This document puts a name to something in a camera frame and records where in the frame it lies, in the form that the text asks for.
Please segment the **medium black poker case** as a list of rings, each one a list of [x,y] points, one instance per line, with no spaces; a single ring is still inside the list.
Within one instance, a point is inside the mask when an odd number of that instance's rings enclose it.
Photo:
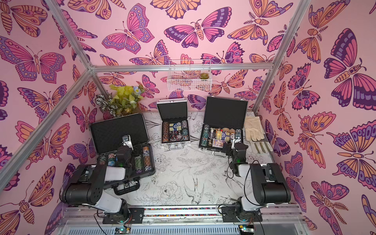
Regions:
[[[207,97],[199,148],[229,154],[236,136],[243,142],[247,107],[245,100]]]

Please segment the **small silver poker case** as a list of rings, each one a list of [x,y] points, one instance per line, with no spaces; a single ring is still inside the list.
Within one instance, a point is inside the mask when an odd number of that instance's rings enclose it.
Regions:
[[[162,119],[161,140],[165,151],[181,150],[190,144],[187,100],[160,100],[157,109]]]

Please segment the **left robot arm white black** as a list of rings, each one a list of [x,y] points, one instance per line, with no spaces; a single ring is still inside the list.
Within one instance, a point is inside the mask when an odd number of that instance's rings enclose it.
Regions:
[[[115,157],[125,166],[81,164],[72,173],[59,198],[68,205],[88,206],[112,216],[117,223],[125,223],[131,212],[125,200],[105,191],[105,184],[120,183],[130,173],[131,148],[121,146]]]

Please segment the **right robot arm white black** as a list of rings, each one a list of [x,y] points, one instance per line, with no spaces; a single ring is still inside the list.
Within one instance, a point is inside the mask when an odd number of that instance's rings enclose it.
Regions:
[[[258,160],[248,163],[248,145],[242,142],[226,145],[225,150],[233,176],[244,180],[241,186],[243,194],[235,202],[235,208],[227,207],[229,212],[235,213],[238,220],[262,221],[261,208],[291,201],[287,182],[276,163],[261,164]]]

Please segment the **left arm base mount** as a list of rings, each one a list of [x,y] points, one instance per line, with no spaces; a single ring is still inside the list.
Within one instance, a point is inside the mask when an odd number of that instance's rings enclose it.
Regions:
[[[125,213],[105,213],[102,223],[110,225],[120,224],[142,224],[144,219],[144,208],[128,208]]]

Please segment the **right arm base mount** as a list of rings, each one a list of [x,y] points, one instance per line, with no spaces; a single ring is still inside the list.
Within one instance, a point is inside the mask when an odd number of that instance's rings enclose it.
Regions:
[[[218,212],[222,215],[223,222],[262,222],[260,210],[257,211],[244,211],[242,208],[235,206],[218,206]]]

